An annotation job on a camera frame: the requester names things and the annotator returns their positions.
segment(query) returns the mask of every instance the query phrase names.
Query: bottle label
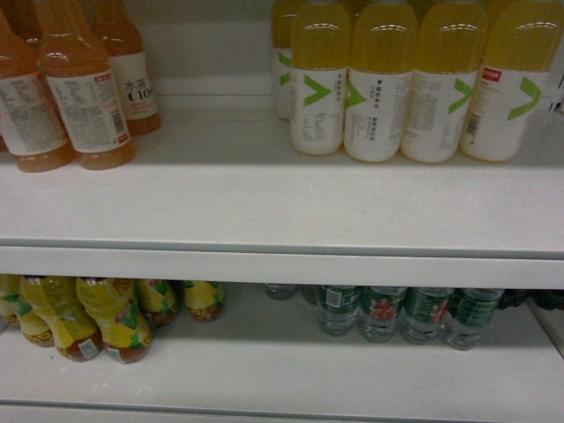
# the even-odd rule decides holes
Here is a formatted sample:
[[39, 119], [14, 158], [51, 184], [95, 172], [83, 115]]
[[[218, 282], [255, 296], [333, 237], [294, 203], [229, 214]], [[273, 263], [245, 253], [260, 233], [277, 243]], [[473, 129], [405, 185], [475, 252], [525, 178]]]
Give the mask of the bottle label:
[[319, 287], [319, 304], [321, 307], [338, 315], [352, 313], [359, 305], [360, 288], [358, 286], [336, 287], [321, 285]]
[[292, 50], [289, 48], [273, 48], [271, 60], [274, 109], [280, 117], [290, 119], [293, 112], [290, 77]]
[[409, 289], [404, 309], [408, 315], [423, 323], [438, 323], [449, 308], [449, 295], [434, 297], [417, 289]]
[[343, 138], [346, 69], [292, 68], [292, 137], [305, 151], [336, 150]]
[[345, 145], [367, 160], [392, 156], [399, 147], [412, 73], [382, 75], [349, 70]]
[[128, 121], [145, 119], [159, 112], [147, 72], [145, 52], [109, 58], [117, 92]]
[[542, 96], [549, 72], [480, 68], [463, 147], [486, 160], [506, 160], [521, 147], [522, 134]]
[[110, 70], [47, 81], [76, 151], [108, 152], [130, 141]]
[[0, 80], [0, 131], [11, 154], [51, 152], [67, 142], [39, 73]]
[[410, 113], [404, 134], [410, 156], [439, 161], [454, 153], [477, 74], [476, 71], [456, 74], [413, 72]]

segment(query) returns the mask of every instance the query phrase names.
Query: green chevron logo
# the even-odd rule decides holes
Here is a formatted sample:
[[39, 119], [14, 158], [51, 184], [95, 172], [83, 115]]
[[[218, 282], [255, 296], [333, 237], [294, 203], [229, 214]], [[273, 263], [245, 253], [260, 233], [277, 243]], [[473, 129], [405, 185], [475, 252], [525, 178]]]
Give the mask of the green chevron logo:
[[466, 104], [470, 100], [472, 94], [474, 93], [474, 90], [472, 90], [471, 86], [469, 86], [464, 81], [461, 81], [458, 78], [455, 81], [455, 90], [463, 94], [464, 97], [460, 100], [455, 101], [449, 106], [449, 115], [451, 113], [456, 112], [459, 108], [461, 108], [464, 104]]
[[509, 112], [508, 121], [516, 119], [517, 117], [530, 112], [533, 108], [535, 108], [535, 106], [537, 106], [537, 103], [540, 100], [540, 96], [542, 95], [540, 88], [538, 88], [535, 83], [528, 78], [523, 78], [523, 80], [521, 81], [521, 86], [519, 86], [519, 88], [529, 97], [531, 97], [532, 100], [528, 103], [523, 104], [522, 106], [519, 106], [518, 108], [513, 108]]
[[331, 90], [329, 88], [327, 88], [326, 86], [323, 86], [323, 85], [319, 84], [318, 82], [314, 81], [308, 75], [303, 76], [303, 82], [309, 88], [311, 88], [312, 90], [315, 91], [315, 93], [311, 94], [309, 97], [306, 97], [303, 100], [304, 107], [307, 107], [311, 104], [314, 104], [314, 103], [318, 102], [319, 100], [327, 97], [329, 94], [331, 94]]

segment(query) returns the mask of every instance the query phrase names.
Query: orange liquid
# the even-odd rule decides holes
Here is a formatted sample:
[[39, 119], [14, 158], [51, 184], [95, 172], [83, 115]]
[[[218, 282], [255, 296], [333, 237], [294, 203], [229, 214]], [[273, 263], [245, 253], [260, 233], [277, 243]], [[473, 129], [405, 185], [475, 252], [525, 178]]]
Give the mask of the orange liquid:
[[[110, 56], [134, 55], [144, 51], [141, 33], [129, 22], [123, 0], [92, 0], [92, 7], [92, 32], [102, 41]], [[127, 121], [131, 135], [153, 132], [160, 128], [160, 125], [159, 113]]]
[[[108, 54], [89, 31], [78, 0], [36, 0], [41, 24], [40, 62], [45, 75], [70, 78], [108, 72]], [[80, 165], [90, 170], [118, 167], [133, 159], [131, 142], [107, 152], [79, 152]]]

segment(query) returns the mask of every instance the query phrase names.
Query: white shelf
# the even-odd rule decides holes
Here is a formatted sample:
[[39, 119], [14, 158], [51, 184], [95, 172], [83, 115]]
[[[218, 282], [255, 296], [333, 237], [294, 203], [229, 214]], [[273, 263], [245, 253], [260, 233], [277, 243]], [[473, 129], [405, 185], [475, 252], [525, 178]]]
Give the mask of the white shelf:
[[10, 382], [0, 384], [0, 405], [14, 417], [3, 423], [30, 421], [38, 410], [60, 417], [84, 409], [80, 415], [99, 417], [112, 410], [112, 421], [132, 421], [120, 416], [136, 412], [163, 422], [196, 414], [209, 419], [202, 421], [561, 423], [564, 361], [527, 307], [497, 312], [482, 344], [459, 352], [398, 335], [374, 345], [356, 330], [332, 338], [299, 295], [280, 302], [257, 285], [226, 288], [217, 321], [197, 323], [182, 309], [149, 354], [128, 366], [105, 354], [74, 363], [7, 330], [0, 373]]

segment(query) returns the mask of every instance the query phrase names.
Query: plastic bottle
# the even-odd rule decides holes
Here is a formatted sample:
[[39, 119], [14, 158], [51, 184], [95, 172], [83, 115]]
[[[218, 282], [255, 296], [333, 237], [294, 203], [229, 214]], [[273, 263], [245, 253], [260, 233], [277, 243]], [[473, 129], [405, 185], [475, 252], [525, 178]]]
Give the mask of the plastic bottle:
[[445, 0], [419, 30], [402, 152], [439, 163], [458, 146], [486, 37], [486, 13], [476, 0]]
[[75, 153], [41, 83], [35, 54], [0, 11], [0, 122], [4, 142], [24, 172], [43, 172]]
[[360, 333], [370, 342], [394, 336], [405, 297], [404, 286], [364, 286], [360, 294]]
[[455, 350], [471, 350], [482, 338], [502, 295], [503, 289], [456, 289], [439, 337]]
[[218, 282], [184, 281], [184, 302], [189, 313], [199, 322], [219, 317], [226, 305], [226, 293]]
[[80, 165], [102, 170], [135, 152], [108, 54], [90, 32], [78, 0], [34, 0], [43, 36], [40, 63]]
[[130, 134], [154, 132], [160, 128], [161, 120], [141, 33], [128, 20], [123, 0], [92, 0], [92, 8], [92, 32], [110, 56]]
[[273, 300], [290, 300], [297, 292], [297, 285], [289, 284], [263, 284], [266, 294]]
[[53, 346], [53, 333], [45, 321], [32, 311], [32, 306], [19, 289], [20, 275], [0, 275], [0, 299], [15, 314], [24, 337], [37, 346]]
[[132, 363], [149, 352], [151, 327], [139, 310], [133, 279], [77, 278], [77, 296], [100, 326], [110, 358]]
[[372, 0], [354, 27], [345, 149], [382, 161], [396, 154], [412, 81], [417, 19], [405, 0]]
[[360, 287], [321, 285], [317, 318], [321, 330], [333, 337], [342, 337], [356, 322]]
[[517, 0], [493, 23], [461, 149], [480, 160], [511, 159], [542, 96], [564, 11], [556, 1]]
[[24, 275], [20, 288], [53, 332], [55, 347], [63, 357], [86, 361], [98, 355], [100, 329], [78, 301], [74, 278]]
[[159, 328], [170, 324], [178, 314], [172, 286], [162, 279], [136, 279], [139, 308], [147, 322]]
[[401, 315], [404, 338], [417, 345], [435, 340], [453, 291], [452, 288], [409, 288]]
[[296, 150], [322, 155], [343, 141], [351, 19], [338, 0], [308, 0], [292, 30], [293, 117]]
[[277, 0], [271, 14], [271, 68], [274, 111], [283, 119], [292, 117], [292, 23], [306, 0]]

